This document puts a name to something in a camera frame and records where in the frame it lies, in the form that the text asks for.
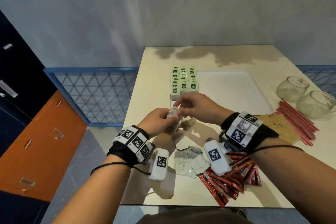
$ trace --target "glass rim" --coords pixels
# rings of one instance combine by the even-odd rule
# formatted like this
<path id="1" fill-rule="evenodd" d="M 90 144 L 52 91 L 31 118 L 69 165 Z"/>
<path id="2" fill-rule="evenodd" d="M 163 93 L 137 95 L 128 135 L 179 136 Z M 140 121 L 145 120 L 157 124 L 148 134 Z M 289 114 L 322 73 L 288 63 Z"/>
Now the glass rim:
<path id="1" fill-rule="evenodd" d="M 335 101 L 335 98 L 334 98 L 334 96 L 333 95 L 330 95 L 329 93 L 326 93 L 326 92 L 324 92 L 324 91 L 320 91 L 320 90 L 312 90 L 311 92 L 309 92 L 309 95 L 311 96 L 311 98 L 313 99 L 313 100 L 315 100 L 317 103 L 320 103 L 321 105 L 326 105 L 326 106 L 334 106 L 335 104 L 333 104 L 333 105 L 328 105 L 328 104 L 325 104 L 325 103 L 322 103 L 322 102 L 320 102 L 320 101 L 318 101 L 316 98 L 314 98 L 313 97 L 313 92 L 318 92 L 318 93 L 323 93 L 323 94 L 325 94 L 325 95 L 327 95 L 327 96 L 330 96 L 332 99 L 334 99 L 334 101 Z"/>
<path id="2" fill-rule="evenodd" d="M 298 78 L 298 79 L 302 79 L 302 80 L 304 80 L 308 85 L 306 86 L 306 87 L 300 87 L 300 86 L 297 86 L 297 85 L 294 85 L 294 84 L 292 84 L 290 81 L 289 81 L 289 78 Z M 291 84 L 291 85 L 293 85 L 293 86 L 295 86 L 295 87 L 298 87 L 298 88 L 300 88 L 300 89 L 307 89 L 307 88 L 309 88 L 309 82 L 307 82 L 305 79 L 303 79 L 303 78 L 300 78 L 300 77 L 297 77 L 297 76 L 288 76 L 287 78 L 286 78 L 286 80 L 289 82 L 289 84 Z"/>

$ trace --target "pile of red packets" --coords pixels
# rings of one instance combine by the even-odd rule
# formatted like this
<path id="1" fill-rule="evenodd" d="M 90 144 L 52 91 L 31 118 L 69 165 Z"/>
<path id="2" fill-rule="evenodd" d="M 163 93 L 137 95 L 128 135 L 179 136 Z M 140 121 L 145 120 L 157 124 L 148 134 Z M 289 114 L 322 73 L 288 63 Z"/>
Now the pile of red packets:
<path id="1" fill-rule="evenodd" d="M 279 108 L 274 114 L 282 114 L 292 128 L 301 136 L 302 142 L 305 145 L 313 146 L 312 141 L 316 139 L 314 133 L 319 129 L 314 126 L 314 123 L 311 120 L 299 113 L 286 101 L 279 102 Z"/>
<path id="2" fill-rule="evenodd" d="M 217 176 L 209 167 L 198 175 L 220 207 L 228 203 L 228 197 L 236 200 L 239 192 L 244 193 L 245 184 L 261 186 L 258 167 L 245 152 L 231 151 L 226 155 L 233 161 L 230 172 Z"/>

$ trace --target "white table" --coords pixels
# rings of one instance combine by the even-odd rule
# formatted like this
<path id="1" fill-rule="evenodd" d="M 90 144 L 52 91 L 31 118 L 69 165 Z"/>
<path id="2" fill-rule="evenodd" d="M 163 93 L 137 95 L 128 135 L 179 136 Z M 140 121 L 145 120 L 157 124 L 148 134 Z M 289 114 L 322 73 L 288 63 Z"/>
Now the white table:
<path id="1" fill-rule="evenodd" d="M 238 69 L 247 71 L 256 81 L 271 106 L 276 109 L 279 97 L 276 87 L 288 76 L 298 76 L 310 82 L 310 90 L 319 90 L 296 66 L 284 57 L 273 45 L 210 46 L 210 47 L 159 47 L 145 48 L 139 73 L 134 86 L 124 126 L 138 124 L 155 108 L 170 108 L 170 73 L 173 66 L 195 65 L 197 70 Z M 306 146 L 301 141 L 295 145 L 307 153 L 336 168 L 334 137 L 336 113 L 322 120 L 314 121 L 320 129 L 316 133 L 314 146 Z M 200 124 L 196 128 L 199 144 L 210 136 L 218 136 L 220 127 Z M 155 144 L 174 151 L 170 137 L 161 134 Z M 174 154 L 170 155 L 168 166 L 174 168 Z M 235 201 L 229 199 L 231 207 L 280 207 L 292 208 L 290 202 L 279 192 L 260 171 L 262 187 L 247 186 L 245 194 L 239 194 Z M 199 178 L 176 175 L 170 182 L 174 194 L 170 199 L 159 182 L 150 181 L 146 175 L 133 170 L 122 204 L 140 205 L 195 205 L 218 206 Z"/>

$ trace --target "forearm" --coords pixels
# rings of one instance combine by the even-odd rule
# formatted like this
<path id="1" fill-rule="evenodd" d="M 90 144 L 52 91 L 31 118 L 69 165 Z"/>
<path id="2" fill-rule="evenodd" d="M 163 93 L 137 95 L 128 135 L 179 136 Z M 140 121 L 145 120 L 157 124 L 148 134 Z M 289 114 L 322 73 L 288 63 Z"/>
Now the forearm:
<path id="1" fill-rule="evenodd" d="M 289 144 L 266 139 L 259 147 Z M 270 148 L 251 155 L 279 191 L 311 223 L 332 223 L 336 218 L 336 170 L 294 148 Z"/>
<path id="2" fill-rule="evenodd" d="M 110 162 L 124 161 L 109 155 L 103 164 Z M 57 215 L 53 224 L 112 223 L 130 173 L 130 167 L 118 164 L 96 170 Z"/>

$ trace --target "black cord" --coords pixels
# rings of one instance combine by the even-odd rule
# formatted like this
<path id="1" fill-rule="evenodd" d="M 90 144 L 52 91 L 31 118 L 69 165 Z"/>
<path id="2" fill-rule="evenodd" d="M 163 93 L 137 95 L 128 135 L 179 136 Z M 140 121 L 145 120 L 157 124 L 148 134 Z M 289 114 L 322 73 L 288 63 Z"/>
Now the black cord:
<path id="1" fill-rule="evenodd" d="M 298 150 L 304 151 L 301 148 L 296 147 L 294 145 L 270 145 L 270 146 L 264 146 L 264 147 L 260 147 L 258 149 L 255 149 L 252 152 L 250 152 L 249 155 L 251 155 L 253 153 L 256 153 L 257 151 L 261 151 L 261 150 L 265 150 L 265 149 L 269 149 L 269 148 L 294 148 L 294 149 L 298 149 Z"/>
<path id="2" fill-rule="evenodd" d="M 110 166 L 110 165 L 125 165 L 125 166 L 128 166 L 128 167 L 130 167 L 130 168 L 133 168 L 131 165 L 127 164 L 126 162 L 112 162 L 112 163 L 106 163 L 106 164 L 100 165 L 100 166 L 96 167 L 95 169 L 93 169 L 93 170 L 91 171 L 90 176 L 91 176 L 91 175 L 93 174 L 93 172 L 96 171 L 97 169 L 102 168 L 102 167 L 106 167 L 106 166 Z M 145 174 L 145 175 L 151 175 L 151 173 L 146 173 L 146 172 L 140 170 L 140 169 L 137 168 L 137 167 L 134 167 L 134 169 L 140 171 L 141 173 L 143 173 L 143 174 Z"/>

